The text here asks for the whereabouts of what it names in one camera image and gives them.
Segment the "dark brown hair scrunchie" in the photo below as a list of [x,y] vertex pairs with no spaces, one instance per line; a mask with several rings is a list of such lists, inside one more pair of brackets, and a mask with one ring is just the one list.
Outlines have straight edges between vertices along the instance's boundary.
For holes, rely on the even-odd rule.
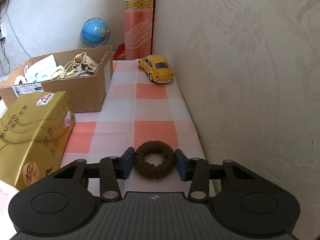
[[147,141],[134,153],[133,163],[139,175],[146,179],[160,180],[176,166],[176,154],[162,141]]

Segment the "pink checkered tablecloth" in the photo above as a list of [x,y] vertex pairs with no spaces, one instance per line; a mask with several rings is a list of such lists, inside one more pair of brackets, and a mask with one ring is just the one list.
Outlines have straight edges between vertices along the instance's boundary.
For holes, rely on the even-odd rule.
[[102,110],[76,114],[61,165],[76,159],[97,163],[158,140],[188,157],[204,158],[196,128],[177,82],[151,83],[137,60],[107,64],[109,90]]

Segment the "gold tissue paper pack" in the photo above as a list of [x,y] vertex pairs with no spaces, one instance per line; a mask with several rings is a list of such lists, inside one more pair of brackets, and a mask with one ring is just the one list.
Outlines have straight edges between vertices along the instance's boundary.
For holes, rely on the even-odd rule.
[[19,96],[1,117],[1,181],[21,191],[57,171],[74,123],[65,91]]

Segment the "brown cardboard box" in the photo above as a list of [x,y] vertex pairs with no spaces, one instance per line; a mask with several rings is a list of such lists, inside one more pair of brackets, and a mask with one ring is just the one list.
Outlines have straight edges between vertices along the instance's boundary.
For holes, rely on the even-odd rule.
[[82,52],[98,64],[94,75],[14,85],[16,77],[24,73],[26,66],[30,67],[48,55],[32,57],[1,81],[1,97],[5,105],[9,107],[22,94],[65,91],[75,113],[101,111],[113,75],[112,47],[75,49],[54,53],[53,56],[58,66],[64,66]]

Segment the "yellow toy car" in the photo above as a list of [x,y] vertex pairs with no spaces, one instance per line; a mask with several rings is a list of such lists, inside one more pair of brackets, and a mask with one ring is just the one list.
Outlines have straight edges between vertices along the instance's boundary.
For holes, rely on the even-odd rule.
[[174,74],[170,64],[161,55],[149,55],[139,59],[138,66],[153,83],[170,83],[174,81]]

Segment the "blue desk globe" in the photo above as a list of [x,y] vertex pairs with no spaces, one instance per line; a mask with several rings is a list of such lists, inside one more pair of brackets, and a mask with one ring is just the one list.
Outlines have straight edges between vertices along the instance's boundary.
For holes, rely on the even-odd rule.
[[102,18],[90,18],[82,26],[80,36],[89,47],[102,46],[109,38],[110,30]]

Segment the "pink orange curtain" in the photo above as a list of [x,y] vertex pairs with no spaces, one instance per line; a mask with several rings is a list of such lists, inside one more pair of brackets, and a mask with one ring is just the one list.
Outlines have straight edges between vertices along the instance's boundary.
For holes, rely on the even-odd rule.
[[154,0],[125,0],[125,59],[151,54]]

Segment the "beige drawstring pouch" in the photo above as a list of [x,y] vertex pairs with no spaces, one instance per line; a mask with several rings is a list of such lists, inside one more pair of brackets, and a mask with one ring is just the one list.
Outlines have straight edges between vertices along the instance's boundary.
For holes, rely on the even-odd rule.
[[99,64],[96,63],[86,52],[80,53],[64,66],[63,77],[74,78],[92,76],[95,74]]

